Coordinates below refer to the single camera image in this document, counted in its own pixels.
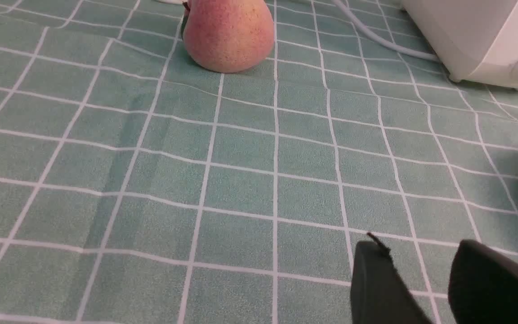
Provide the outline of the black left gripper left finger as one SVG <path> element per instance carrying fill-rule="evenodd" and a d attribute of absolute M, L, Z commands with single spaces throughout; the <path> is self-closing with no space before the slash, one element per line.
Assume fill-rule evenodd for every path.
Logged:
<path fill-rule="evenodd" d="M 351 314 L 354 324 L 431 324 L 399 275 L 391 249 L 372 233 L 354 252 Z"/>

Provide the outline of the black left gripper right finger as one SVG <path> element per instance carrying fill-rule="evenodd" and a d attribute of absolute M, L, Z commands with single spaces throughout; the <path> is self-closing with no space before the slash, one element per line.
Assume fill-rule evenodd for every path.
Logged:
<path fill-rule="evenodd" d="M 448 302 L 458 324 L 518 324 L 518 263 L 462 240 L 451 265 Z"/>

